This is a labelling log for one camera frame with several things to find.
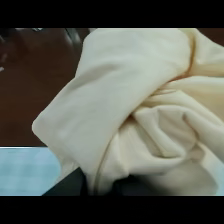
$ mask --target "light blue checkered cloth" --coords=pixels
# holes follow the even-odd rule
[[[59,162],[46,147],[0,147],[0,196],[40,196],[59,174]]]

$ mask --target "black fabric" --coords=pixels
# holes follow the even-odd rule
[[[157,189],[144,184],[139,178],[129,176],[117,180],[112,190],[105,196],[160,196]],[[85,175],[80,168],[73,171],[65,179],[47,191],[43,196],[89,196]]]

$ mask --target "cloth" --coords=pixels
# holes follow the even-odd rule
[[[218,195],[221,76],[224,48],[197,29],[97,29],[32,129],[59,158],[60,179],[79,166],[93,194],[132,174],[167,195]]]
[[[1,147],[0,196],[41,196],[60,175],[60,164],[46,147]]]

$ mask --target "brown background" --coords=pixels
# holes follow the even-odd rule
[[[224,46],[224,28],[199,30]],[[31,124],[74,77],[80,51],[63,28],[13,33],[2,51],[9,57],[0,72],[0,146],[41,146]]]

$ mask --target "beige fabric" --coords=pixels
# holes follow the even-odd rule
[[[60,179],[80,166],[91,192],[134,174],[168,195],[219,195],[223,75],[224,48],[196,29],[97,29],[32,128]]]

